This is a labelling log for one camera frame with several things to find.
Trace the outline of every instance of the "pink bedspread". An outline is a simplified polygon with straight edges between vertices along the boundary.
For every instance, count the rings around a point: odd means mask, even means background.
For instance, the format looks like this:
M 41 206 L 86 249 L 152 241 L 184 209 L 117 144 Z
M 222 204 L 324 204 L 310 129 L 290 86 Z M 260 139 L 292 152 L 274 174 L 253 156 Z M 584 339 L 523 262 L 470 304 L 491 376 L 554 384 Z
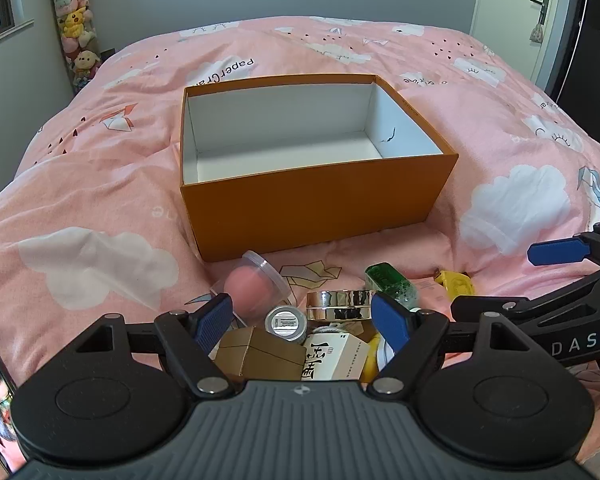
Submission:
M 299 303 L 311 289 L 362 286 L 365 267 L 382 261 L 408 278 L 457 270 L 479 294 L 528 297 L 594 270 L 534 268 L 525 251 L 600 221 L 600 145 L 478 41 L 315 17 L 199 27 L 104 63 L 43 125 L 0 193 L 0 354 L 17 383 L 102 314 L 152 320 L 206 294 L 231 265 L 204 264 L 192 243 L 178 188 L 183 88 L 313 72 L 381 75 L 459 160 L 424 224 L 268 254 Z M 289 190 L 281 221 L 337 193 Z M 199 204 L 200 214 L 211 207 Z

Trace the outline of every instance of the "open cardboard box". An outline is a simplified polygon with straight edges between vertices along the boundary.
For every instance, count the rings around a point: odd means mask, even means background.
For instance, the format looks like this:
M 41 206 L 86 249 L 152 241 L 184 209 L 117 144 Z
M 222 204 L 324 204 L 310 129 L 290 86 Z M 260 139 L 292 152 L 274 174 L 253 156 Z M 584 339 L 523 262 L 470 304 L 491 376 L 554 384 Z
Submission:
M 458 159 L 371 74 L 188 87 L 180 156 L 208 262 L 422 222 Z

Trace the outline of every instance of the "pink makeup sponge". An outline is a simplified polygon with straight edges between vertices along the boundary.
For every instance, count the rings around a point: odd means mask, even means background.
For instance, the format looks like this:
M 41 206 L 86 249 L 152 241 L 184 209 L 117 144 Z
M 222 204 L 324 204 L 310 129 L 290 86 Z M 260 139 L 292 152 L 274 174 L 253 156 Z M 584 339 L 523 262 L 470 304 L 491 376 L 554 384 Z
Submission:
M 271 307 L 273 284 L 257 267 L 236 267 L 226 277 L 223 288 L 231 296 L 234 312 L 245 321 L 266 316 Z

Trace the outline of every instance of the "metallic ring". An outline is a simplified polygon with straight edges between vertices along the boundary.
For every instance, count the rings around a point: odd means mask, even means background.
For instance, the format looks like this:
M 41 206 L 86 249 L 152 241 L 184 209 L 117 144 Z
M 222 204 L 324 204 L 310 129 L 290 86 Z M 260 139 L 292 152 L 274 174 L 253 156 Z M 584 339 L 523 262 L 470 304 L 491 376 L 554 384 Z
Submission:
M 306 295 L 307 308 L 371 306 L 374 290 L 321 290 Z
M 342 322 L 371 319 L 374 290 L 321 290 L 306 295 L 310 321 Z

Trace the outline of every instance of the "white door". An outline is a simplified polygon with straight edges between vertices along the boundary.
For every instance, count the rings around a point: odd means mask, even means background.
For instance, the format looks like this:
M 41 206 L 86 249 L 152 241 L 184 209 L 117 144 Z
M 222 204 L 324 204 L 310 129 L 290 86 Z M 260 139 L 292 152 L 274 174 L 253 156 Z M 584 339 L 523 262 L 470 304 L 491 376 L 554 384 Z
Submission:
M 548 41 L 551 32 L 555 3 L 549 0 L 548 15 L 542 27 L 543 43 Z M 540 55 L 544 56 L 545 50 L 540 43 L 529 40 L 538 23 L 540 10 L 541 6 L 530 0 L 477 0 L 472 36 L 526 78 L 532 79 L 536 62 Z

